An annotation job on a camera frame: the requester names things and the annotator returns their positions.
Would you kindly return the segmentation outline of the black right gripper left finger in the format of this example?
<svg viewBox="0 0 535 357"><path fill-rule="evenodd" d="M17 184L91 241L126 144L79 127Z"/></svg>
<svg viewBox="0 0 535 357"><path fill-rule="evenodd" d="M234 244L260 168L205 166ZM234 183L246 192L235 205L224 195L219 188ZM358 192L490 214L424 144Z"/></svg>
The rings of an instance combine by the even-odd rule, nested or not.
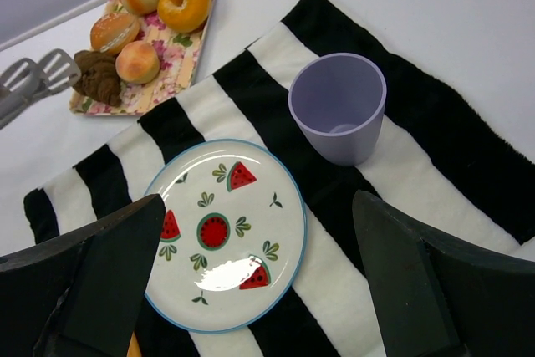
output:
<svg viewBox="0 0 535 357"><path fill-rule="evenodd" d="M3 356L125 356L166 207L146 196L1 258Z"/></svg>

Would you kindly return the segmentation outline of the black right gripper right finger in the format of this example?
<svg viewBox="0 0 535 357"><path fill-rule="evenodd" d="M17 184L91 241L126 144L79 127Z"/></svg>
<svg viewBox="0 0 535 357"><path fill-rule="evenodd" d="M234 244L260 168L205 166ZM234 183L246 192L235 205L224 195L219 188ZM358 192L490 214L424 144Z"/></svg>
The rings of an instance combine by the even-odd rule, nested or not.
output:
<svg viewBox="0 0 535 357"><path fill-rule="evenodd" d="M367 191L354 230L388 356L532 356L534 263L420 222Z"/></svg>

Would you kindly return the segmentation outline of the brown chocolate croissant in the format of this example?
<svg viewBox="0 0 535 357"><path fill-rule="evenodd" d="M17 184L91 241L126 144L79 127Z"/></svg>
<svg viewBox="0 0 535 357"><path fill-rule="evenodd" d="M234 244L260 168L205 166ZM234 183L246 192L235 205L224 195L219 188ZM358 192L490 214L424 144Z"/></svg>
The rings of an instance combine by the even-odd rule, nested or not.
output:
<svg viewBox="0 0 535 357"><path fill-rule="evenodd" d="M112 107L121 105L120 77L115 69L115 58L98 51L81 50L74 55L81 72L74 84L76 92Z"/></svg>

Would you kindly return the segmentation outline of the metal serving tongs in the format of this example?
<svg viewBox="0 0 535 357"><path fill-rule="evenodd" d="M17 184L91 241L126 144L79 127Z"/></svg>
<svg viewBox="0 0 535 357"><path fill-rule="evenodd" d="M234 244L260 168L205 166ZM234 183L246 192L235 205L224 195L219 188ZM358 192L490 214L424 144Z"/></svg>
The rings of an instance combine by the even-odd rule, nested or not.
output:
<svg viewBox="0 0 535 357"><path fill-rule="evenodd" d="M38 62L23 58L1 73L1 128L42 99L63 92L81 78L74 60L56 48Z"/></svg>

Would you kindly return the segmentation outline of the lilac plastic cup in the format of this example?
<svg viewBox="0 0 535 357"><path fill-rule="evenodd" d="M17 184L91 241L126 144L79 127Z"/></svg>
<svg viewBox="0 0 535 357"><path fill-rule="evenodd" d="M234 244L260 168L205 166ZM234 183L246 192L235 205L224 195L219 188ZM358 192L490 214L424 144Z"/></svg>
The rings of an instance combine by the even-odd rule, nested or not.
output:
<svg viewBox="0 0 535 357"><path fill-rule="evenodd" d="M334 53L305 65L288 91L291 116L326 160L355 166L371 156L379 138L387 84L364 56Z"/></svg>

